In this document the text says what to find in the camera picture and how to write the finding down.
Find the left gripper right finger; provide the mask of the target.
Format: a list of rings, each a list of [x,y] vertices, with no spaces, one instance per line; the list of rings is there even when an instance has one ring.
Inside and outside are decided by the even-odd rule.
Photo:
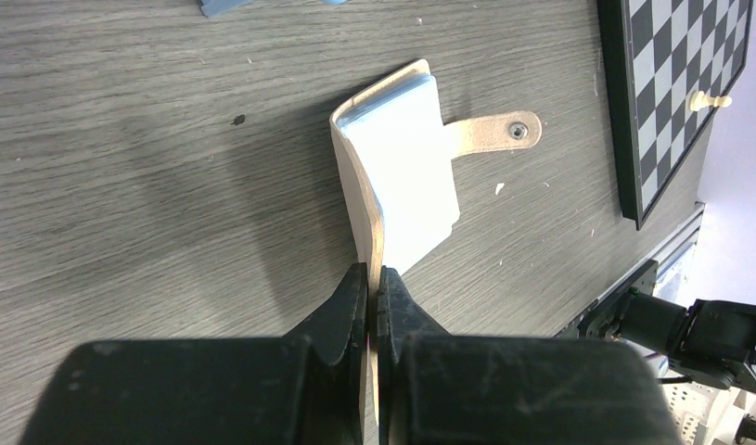
[[[675,444],[644,361],[617,342],[458,336],[383,268],[376,295],[383,444]]]

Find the beige leather card holder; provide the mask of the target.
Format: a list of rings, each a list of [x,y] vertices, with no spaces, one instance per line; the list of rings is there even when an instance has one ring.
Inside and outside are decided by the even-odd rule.
[[[454,159],[532,148],[543,124],[527,110],[444,122],[436,78],[418,59],[347,99],[329,125],[357,257],[366,266],[368,388],[378,407],[382,268],[404,273],[451,235],[460,217]]]

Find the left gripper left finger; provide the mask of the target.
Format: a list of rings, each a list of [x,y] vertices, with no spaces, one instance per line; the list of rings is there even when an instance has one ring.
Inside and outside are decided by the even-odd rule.
[[[279,337],[84,343],[53,374],[24,444],[360,444],[366,267]]]

